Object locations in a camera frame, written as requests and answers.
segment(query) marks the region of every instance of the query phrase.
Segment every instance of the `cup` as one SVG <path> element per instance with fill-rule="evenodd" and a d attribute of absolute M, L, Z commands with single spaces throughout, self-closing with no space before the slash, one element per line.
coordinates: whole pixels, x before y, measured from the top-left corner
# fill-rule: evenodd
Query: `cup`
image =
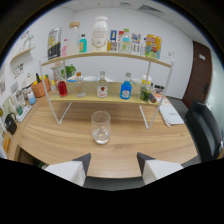
<path fill-rule="evenodd" d="M 110 114 L 97 111 L 91 116 L 92 136 L 98 144 L 105 144 L 110 138 Z"/>

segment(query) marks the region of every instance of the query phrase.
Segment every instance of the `brown door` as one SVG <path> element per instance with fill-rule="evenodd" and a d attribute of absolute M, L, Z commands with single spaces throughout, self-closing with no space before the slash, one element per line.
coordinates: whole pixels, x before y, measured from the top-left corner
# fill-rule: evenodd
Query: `brown door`
<path fill-rule="evenodd" d="M 211 53 L 208 47 L 193 41 L 194 59 L 191 76 L 182 99 L 189 108 L 194 100 L 205 102 L 212 77 Z"/>

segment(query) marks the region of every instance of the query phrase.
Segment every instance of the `red bottle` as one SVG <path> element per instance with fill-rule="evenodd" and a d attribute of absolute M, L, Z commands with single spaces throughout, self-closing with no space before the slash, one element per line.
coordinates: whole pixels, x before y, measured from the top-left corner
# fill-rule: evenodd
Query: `red bottle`
<path fill-rule="evenodd" d="M 64 96 L 67 96 L 68 95 L 66 83 L 65 83 L 64 80 L 61 80 L 58 83 L 58 90 L 59 90 L 60 97 L 64 97 Z"/>

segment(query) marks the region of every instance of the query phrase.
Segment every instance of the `wooden table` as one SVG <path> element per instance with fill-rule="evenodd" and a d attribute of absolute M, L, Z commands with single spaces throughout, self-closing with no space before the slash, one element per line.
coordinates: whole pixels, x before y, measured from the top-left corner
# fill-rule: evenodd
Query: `wooden table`
<path fill-rule="evenodd" d="M 52 104 L 60 118 L 68 103 Z M 142 109 L 150 121 L 156 107 L 142 106 Z M 105 145 L 98 145 L 91 134 L 91 115 L 99 110 L 111 115 L 111 136 Z M 185 125 L 168 128 L 158 114 L 151 129 L 146 130 L 138 105 L 73 103 L 58 125 L 46 97 L 38 99 L 25 120 L 18 124 L 8 158 L 17 161 L 20 147 L 47 164 L 91 153 L 87 175 L 102 178 L 141 176 L 137 152 L 180 164 L 197 156 Z"/>

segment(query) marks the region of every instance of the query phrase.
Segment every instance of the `ceiling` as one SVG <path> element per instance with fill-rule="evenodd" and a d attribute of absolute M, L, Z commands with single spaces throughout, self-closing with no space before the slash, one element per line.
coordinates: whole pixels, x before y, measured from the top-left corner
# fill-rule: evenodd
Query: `ceiling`
<path fill-rule="evenodd" d="M 211 48 L 205 37 L 190 21 L 171 8 L 152 0 L 73 0 L 61 6 L 74 12 L 94 8 L 125 8 L 149 13 L 177 27 L 192 40 Z"/>

